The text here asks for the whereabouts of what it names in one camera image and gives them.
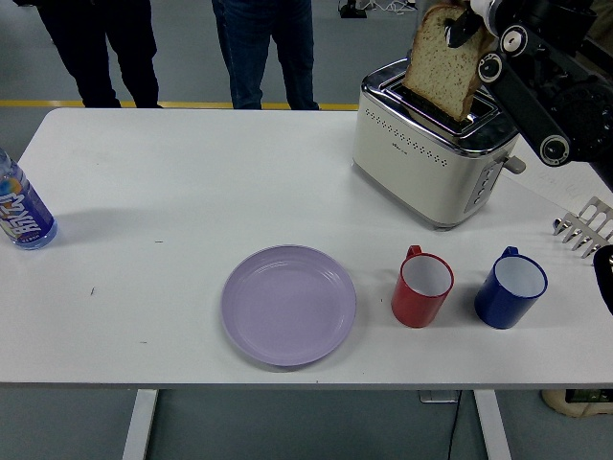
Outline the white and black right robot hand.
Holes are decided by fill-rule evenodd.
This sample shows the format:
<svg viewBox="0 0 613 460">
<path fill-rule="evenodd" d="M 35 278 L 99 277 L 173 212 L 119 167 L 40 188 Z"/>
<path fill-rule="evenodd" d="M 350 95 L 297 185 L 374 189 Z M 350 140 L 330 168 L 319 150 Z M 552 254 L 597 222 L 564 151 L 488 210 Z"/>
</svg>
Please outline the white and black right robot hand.
<svg viewBox="0 0 613 460">
<path fill-rule="evenodd" d="M 457 19 L 446 20 L 444 36 L 449 48 L 459 48 L 473 37 L 482 27 L 493 32 L 493 16 L 495 1 L 469 0 L 464 1 L 464 11 Z"/>
</svg>

